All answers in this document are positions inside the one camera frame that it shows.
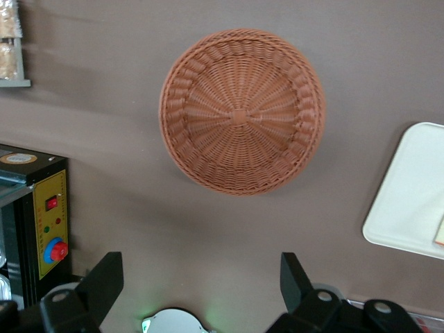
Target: green indicator light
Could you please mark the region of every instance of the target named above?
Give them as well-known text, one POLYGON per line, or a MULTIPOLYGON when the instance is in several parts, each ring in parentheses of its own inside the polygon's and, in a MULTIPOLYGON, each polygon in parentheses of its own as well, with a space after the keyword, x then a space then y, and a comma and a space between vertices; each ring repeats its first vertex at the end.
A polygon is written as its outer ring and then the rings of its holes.
POLYGON ((150 324, 151 324, 151 320, 149 320, 149 319, 145 319, 144 321, 142 321, 142 332, 143 333, 147 333, 148 328, 150 328, 150 324))

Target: plastic tray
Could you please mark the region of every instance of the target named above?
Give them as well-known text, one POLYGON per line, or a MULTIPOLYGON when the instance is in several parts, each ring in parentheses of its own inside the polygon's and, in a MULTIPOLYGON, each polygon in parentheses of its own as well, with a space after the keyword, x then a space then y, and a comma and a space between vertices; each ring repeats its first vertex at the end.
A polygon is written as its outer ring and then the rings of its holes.
POLYGON ((374 244, 444 259, 444 126, 417 123, 402 137, 364 223, 374 244))

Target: yellow control panel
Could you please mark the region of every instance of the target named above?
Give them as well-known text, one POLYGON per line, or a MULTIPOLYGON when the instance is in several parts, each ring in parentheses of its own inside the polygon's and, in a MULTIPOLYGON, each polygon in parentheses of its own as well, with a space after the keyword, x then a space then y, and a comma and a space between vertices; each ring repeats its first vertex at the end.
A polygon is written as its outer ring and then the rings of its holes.
POLYGON ((35 184, 34 215, 40 280, 68 253, 65 170, 35 184))

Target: red switch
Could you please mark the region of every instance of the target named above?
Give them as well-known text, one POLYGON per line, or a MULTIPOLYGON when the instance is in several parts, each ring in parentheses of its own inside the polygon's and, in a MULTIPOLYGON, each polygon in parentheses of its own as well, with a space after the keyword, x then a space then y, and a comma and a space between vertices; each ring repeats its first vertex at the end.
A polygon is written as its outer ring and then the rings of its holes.
POLYGON ((46 211, 52 210, 57 207, 57 196, 52 196, 46 200, 46 211))
POLYGON ((51 250, 51 259, 55 262, 59 262, 65 258, 68 254, 68 244, 63 241, 56 243, 51 250))

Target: wicker basket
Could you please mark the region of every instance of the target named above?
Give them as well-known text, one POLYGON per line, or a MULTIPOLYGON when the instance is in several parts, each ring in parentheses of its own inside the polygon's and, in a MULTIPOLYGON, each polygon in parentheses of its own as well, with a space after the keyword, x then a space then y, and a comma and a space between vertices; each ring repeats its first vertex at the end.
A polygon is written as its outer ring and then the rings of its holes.
POLYGON ((160 127, 176 164, 199 184, 237 196, 296 177, 324 120, 323 91, 307 59, 259 30, 203 38, 173 65, 160 98, 160 127))

